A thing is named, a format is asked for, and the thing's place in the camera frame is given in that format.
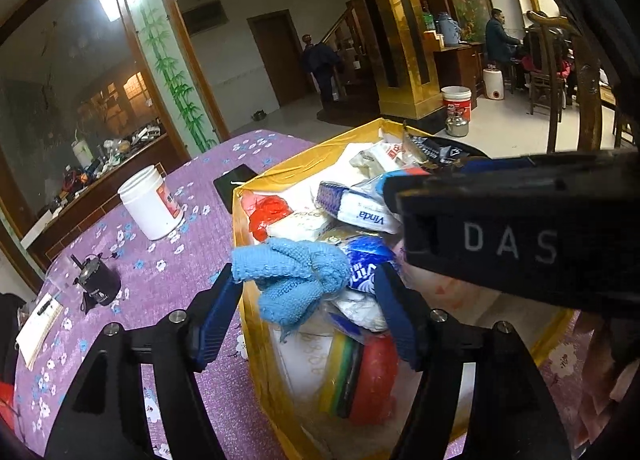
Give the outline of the person right hand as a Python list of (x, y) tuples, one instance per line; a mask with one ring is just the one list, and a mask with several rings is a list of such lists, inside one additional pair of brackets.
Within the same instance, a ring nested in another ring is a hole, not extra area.
[(574, 445), (579, 447), (587, 442), (593, 443), (611, 420), (614, 405), (626, 395), (639, 361), (635, 360), (620, 370), (612, 356), (612, 344), (605, 334), (604, 321), (598, 316), (581, 313), (574, 333), (591, 333), (582, 367), (582, 400), (574, 439)]

